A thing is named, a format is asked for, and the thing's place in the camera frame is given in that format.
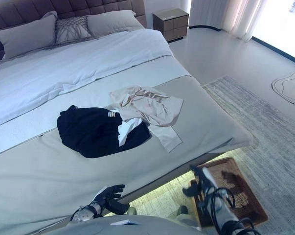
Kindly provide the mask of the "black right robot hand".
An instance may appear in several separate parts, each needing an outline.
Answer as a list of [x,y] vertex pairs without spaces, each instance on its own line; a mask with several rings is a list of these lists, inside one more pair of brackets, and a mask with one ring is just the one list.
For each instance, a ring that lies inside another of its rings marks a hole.
[[206,195],[211,188],[218,187],[213,176],[206,167],[196,167],[195,165],[190,165],[190,168],[195,176],[198,177],[198,182],[195,182],[195,184],[188,188],[183,188],[182,192],[184,195],[187,197],[193,197],[199,195],[201,192]]

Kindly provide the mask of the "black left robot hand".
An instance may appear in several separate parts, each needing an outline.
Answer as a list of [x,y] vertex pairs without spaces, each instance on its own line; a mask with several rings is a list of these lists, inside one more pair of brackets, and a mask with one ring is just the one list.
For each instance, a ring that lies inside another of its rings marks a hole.
[[106,187],[95,196],[91,204],[97,204],[101,208],[101,211],[107,209],[112,213],[122,215],[130,207],[129,203],[122,204],[118,201],[124,188],[124,184]]

